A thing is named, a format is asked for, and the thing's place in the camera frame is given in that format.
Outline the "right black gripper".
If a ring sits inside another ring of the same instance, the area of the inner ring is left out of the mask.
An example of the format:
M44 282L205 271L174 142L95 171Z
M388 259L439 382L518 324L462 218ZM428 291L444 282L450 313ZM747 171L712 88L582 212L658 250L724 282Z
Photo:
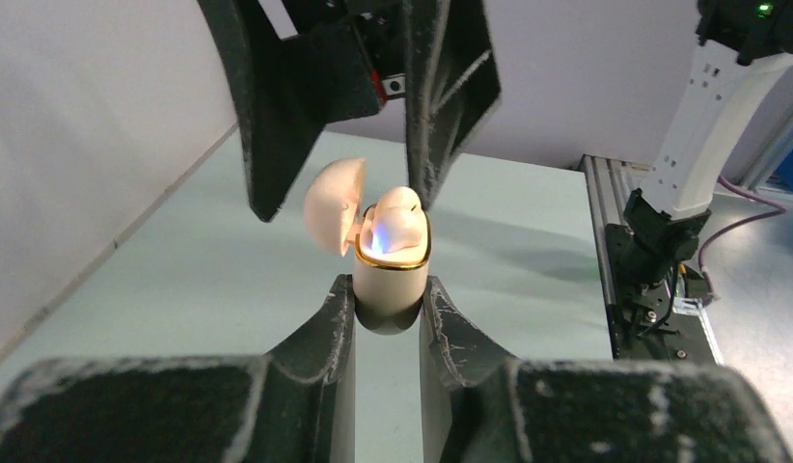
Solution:
M408 183L430 209L500 99L484 2L282 4L296 30L285 39L257 1L199 4L237 116L251 210L273 220L328 124L403 97Z

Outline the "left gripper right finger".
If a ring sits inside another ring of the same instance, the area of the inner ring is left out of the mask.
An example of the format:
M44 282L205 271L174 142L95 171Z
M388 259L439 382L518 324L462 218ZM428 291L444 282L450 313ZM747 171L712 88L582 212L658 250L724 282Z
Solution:
M531 361L489 338L429 277L420 313L427 462L790 462L736 370Z

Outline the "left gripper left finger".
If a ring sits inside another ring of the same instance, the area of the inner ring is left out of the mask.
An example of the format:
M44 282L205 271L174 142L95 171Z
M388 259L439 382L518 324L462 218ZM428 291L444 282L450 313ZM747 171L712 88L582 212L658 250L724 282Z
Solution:
M355 299L260 355L61 358L0 398L0 462L351 462Z

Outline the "beige earbud charging case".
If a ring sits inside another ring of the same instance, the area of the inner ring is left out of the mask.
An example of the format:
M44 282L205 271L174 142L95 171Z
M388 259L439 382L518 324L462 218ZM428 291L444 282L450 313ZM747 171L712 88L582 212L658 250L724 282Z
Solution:
M354 252L352 290L360 323L380 335L394 335L415 322L426 286L431 255L429 219L415 248L379 255L371 248L376 202L363 204L366 160L345 158L316 175L304 200L304 221L316 244L345 256Z

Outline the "beige earbud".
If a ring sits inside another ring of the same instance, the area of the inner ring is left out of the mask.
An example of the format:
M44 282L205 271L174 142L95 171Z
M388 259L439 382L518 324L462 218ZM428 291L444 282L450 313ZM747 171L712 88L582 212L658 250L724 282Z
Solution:
M381 195L375 205L375 213L379 214L394 207L416 212L422 209L422 203L418 194L412 188L397 186Z
M424 214L418 208L380 208L372 219L370 248L387 255L418 247L424 240L424 224Z

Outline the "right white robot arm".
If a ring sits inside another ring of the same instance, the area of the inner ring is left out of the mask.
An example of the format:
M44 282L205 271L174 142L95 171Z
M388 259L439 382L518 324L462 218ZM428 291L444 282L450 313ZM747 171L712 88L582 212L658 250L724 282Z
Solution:
M409 187L430 208L501 84L481 1L288 1L280 37L257 1L200 5L227 76L248 202L271 221L330 123L405 102ZM622 273L653 285L697 248L717 177L793 65L793 1L700 1L690 80L652 173L630 195Z

